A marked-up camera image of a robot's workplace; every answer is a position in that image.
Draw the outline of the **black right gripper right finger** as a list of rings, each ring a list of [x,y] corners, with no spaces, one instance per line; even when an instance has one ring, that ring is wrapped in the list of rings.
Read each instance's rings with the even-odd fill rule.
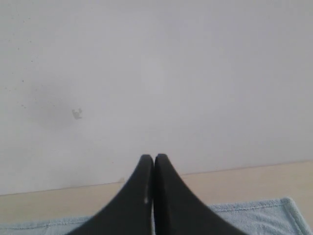
[[[165,154],[158,154],[155,159],[154,220],[157,235],[245,234],[205,205]]]

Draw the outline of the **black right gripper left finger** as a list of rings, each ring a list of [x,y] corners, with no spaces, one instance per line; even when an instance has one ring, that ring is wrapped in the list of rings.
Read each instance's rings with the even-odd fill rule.
[[[154,162],[142,155],[119,193],[69,235],[151,235]]]

